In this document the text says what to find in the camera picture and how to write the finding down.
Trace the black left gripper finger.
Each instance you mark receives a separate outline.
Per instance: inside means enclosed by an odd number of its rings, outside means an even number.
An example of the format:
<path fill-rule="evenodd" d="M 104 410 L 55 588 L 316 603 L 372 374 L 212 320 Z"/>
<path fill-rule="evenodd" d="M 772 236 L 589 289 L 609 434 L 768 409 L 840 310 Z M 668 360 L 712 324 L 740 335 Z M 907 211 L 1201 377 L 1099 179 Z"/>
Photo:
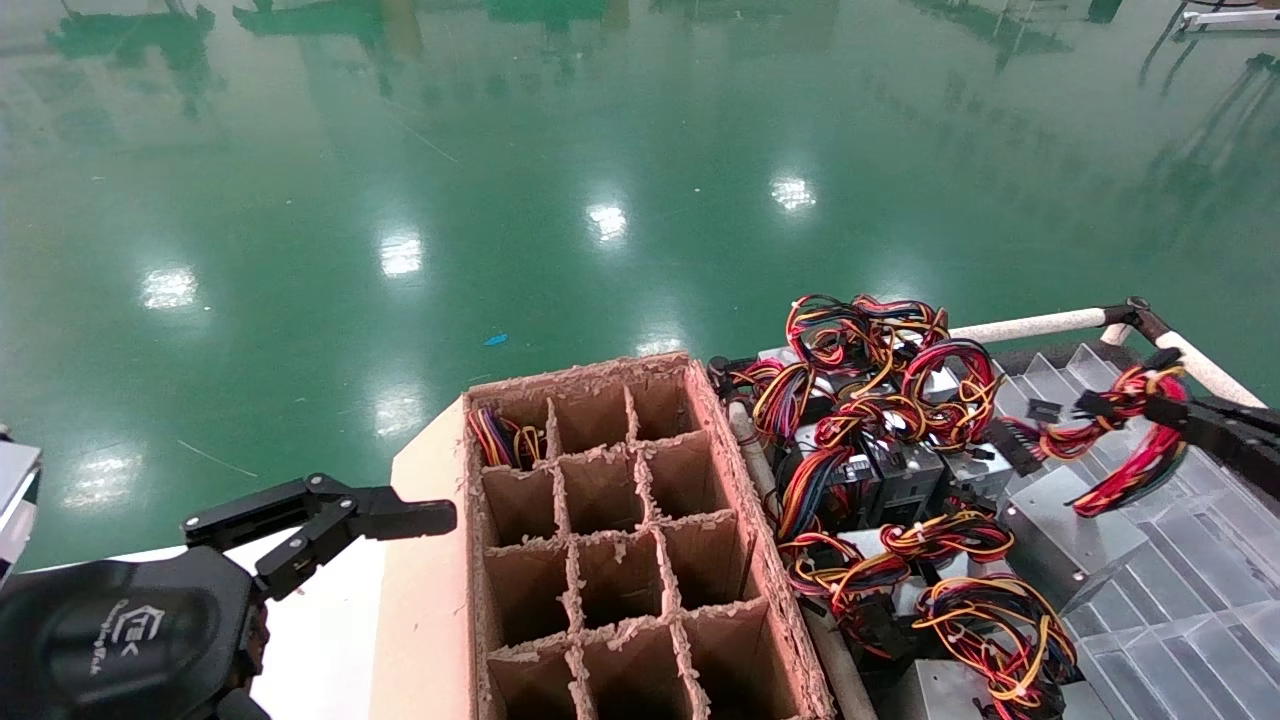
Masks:
<path fill-rule="evenodd" d="M 255 565 L 261 594 L 279 601 L 357 539 L 447 536 L 457 524 L 449 500 L 410 502 L 389 486 L 355 488 L 314 473 L 196 512 L 182 528 L 187 547 L 219 552 L 287 530 Z"/>

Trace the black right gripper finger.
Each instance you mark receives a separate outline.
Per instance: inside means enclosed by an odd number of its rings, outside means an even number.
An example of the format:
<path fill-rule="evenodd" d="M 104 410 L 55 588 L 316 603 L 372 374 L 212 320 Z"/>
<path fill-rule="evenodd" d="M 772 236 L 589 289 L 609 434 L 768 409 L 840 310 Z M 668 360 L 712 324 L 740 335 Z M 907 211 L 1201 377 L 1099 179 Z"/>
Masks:
<path fill-rule="evenodd" d="M 1225 398 L 1152 398 L 1149 419 L 1184 436 L 1207 436 L 1211 430 L 1257 430 L 1277 436 L 1279 415 Z"/>
<path fill-rule="evenodd" d="M 1230 436 L 1215 456 L 1267 496 L 1279 496 L 1277 437 Z"/>

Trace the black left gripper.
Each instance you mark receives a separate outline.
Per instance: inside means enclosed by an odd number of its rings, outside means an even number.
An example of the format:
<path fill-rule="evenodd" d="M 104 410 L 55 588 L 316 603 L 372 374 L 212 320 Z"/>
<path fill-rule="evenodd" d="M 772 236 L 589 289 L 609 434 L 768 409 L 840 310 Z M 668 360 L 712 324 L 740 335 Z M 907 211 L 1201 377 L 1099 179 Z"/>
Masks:
<path fill-rule="evenodd" d="M 255 579 L 214 550 L 14 575 L 1 598 L 3 716 L 271 720 L 248 693 L 266 620 Z"/>

